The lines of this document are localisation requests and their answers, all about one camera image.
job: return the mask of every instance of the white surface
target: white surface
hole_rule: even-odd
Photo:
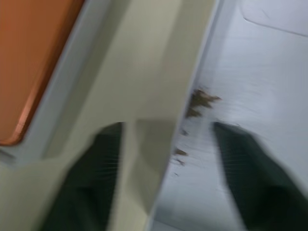
[[[59,157],[15,171],[0,167],[0,230],[36,230],[63,174],[92,137],[124,121],[109,230],[144,231],[212,6],[211,0],[111,2],[48,149]]]
[[[183,124],[190,136],[178,147],[189,155],[171,159],[158,221],[184,231],[245,230],[224,185],[210,129],[217,119],[255,132],[308,193],[307,60],[307,38],[249,23],[238,1],[224,1],[199,72],[199,84],[222,100]]]
[[[250,22],[308,36],[307,0],[241,0]]]
[[[24,139],[16,146],[0,147],[0,160],[4,163],[20,167],[44,158],[69,94],[102,26],[109,2],[85,1]]]
[[[153,228],[151,229],[151,231],[181,231],[181,230],[178,230],[161,222],[154,221]]]

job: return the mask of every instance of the orange panel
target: orange panel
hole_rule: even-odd
[[[83,2],[0,1],[0,145],[23,138]]]

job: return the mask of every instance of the orange tray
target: orange tray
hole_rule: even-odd
[[[0,145],[22,140],[83,3],[0,1]]]

